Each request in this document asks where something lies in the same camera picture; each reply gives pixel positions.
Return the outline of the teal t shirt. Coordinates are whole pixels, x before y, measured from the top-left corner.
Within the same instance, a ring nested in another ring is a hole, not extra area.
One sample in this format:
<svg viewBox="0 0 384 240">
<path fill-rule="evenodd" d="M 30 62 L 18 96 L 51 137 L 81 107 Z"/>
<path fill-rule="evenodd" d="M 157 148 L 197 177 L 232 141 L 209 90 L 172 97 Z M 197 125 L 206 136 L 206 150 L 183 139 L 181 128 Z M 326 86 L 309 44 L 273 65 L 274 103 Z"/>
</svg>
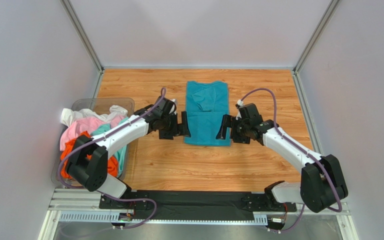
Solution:
<svg viewBox="0 0 384 240">
<path fill-rule="evenodd" d="M 186 85 L 185 111 L 190 137 L 184 143 L 195 146 L 228 147 L 229 139 L 217 139 L 223 116 L 229 114 L 228 84 L 222 81 Z"/>
</svg>

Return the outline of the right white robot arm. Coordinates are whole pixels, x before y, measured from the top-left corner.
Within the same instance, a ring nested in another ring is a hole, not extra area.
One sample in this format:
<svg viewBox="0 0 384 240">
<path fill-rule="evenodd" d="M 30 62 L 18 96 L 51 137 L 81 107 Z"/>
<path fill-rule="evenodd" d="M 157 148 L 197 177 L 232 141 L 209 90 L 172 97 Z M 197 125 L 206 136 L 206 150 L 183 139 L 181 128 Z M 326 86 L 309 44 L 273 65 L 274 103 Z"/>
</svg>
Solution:
<svg viewBox="0 0 384 240">
<path fill-rule="evenodd" d="M 234 143 L 259 142 L 285 160 L 301 175 L 299 182 L 278 181 L 264 193 L 276 205 L 298 203 L 314 213 L 330 209 L 341 212 L 341 201 L 349 195 L 339 160 L 322 155 L 289 136 L 273 119 L 263 120 L 255 104 L 238 105 L 238 115 L 222 117 L 216 139 Z"/>
</svg>

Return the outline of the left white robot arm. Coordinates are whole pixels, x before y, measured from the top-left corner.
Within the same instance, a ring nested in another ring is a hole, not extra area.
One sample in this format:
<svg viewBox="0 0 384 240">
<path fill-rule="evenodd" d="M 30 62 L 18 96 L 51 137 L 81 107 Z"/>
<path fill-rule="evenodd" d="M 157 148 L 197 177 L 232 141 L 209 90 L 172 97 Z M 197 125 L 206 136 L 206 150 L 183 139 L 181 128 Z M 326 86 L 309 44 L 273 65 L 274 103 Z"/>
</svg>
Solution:
<svg viewBox="0 0 384 240">
<path fill-rule="evenodd" d="M 123 147 L 152 132 L 158 132 L 162 140 L 191 137 L 187 112 L 178 114 L 176 102 L 160 96 L 154 104 L 135 111 L 126 122 L 105 133 L 79 136 L 60 167 L 89 192 L 119 200 L 129 187 L 108 173 L 108 160 Z"/>
</svg>

